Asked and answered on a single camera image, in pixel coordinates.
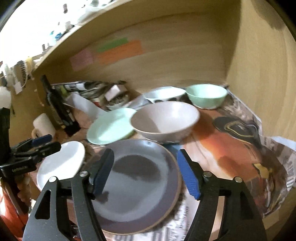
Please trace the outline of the person left hand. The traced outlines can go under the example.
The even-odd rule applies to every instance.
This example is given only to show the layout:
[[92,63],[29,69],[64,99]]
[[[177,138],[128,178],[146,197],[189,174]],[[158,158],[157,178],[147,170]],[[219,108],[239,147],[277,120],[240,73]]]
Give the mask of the person left hand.
[[18,189],[17,204],[21,214],[27,214],[31,204],[31,188],[29,174],[23,174],[16,177],[16,185]]

